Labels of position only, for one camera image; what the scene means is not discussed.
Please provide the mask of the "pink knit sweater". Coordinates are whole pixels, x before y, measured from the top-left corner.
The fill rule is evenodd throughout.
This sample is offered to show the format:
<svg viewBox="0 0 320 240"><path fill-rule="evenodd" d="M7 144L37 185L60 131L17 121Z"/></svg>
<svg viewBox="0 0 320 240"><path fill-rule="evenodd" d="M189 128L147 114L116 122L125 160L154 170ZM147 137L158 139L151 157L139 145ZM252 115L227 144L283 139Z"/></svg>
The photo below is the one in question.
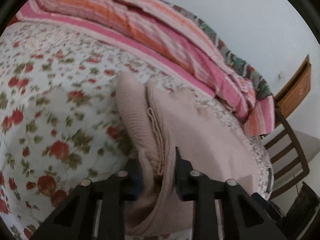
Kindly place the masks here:
<svg viewBox="0 0 320 240"><path fill-rule="evenodd" d="M153 80L141 83L121 73L116 102L144 180L143 192L125 209L128 235L160 236L191 227L193 205L180 201L175 189L176 154L210 179L234 179L247 193L258 191L259 168L251 146L224 126L212 108L199 106L190 89L169 93Z"/></svg>

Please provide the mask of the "floral bed sheet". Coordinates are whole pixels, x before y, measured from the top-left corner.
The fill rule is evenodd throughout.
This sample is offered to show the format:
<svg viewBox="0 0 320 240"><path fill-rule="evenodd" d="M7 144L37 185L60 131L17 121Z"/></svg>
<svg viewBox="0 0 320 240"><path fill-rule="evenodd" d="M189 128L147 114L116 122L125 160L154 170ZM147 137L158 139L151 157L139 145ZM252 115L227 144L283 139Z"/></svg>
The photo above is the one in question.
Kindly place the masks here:
<svg viewBox="0 0 320 240"><path fill-rule="evenodd" d="M270 198L273 170L260 140L245 136L193 74L70 27L18 22L1 36L1 219L13 239L29 239L83 179L103 180L125 165L131 146L116 106L120 72L154 79L166 92L190 88L252 148L258 192Z"/></svg>

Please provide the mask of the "orange wooden door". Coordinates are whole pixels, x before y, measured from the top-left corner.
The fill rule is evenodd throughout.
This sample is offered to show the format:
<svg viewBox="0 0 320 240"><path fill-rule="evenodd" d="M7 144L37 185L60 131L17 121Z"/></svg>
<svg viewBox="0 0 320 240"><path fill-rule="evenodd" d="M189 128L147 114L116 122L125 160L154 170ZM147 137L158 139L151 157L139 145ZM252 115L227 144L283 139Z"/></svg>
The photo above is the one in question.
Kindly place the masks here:
<svg viewBox="0 0 320 240"><path fill-rule="evenodd" d="M274 97L275 105L284 118L288 118L302 103L311 89L311 64L309 55L287 84Z"/></svg>

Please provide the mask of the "pink striped quilt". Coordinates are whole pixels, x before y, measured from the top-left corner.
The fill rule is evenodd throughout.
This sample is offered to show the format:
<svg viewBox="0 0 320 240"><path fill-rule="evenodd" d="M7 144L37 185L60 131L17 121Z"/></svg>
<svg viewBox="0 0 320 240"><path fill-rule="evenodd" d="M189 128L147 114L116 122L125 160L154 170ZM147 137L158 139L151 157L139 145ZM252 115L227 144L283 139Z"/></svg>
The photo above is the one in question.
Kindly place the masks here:
<svg viewBox="0 0 320 240"><path fill-rule="evenodd" d="M267 82L206 22L181 7L163 0L28 0L16 16L66 24L166 65L219 97L247 135L274 130L274 99Z"/></svg>

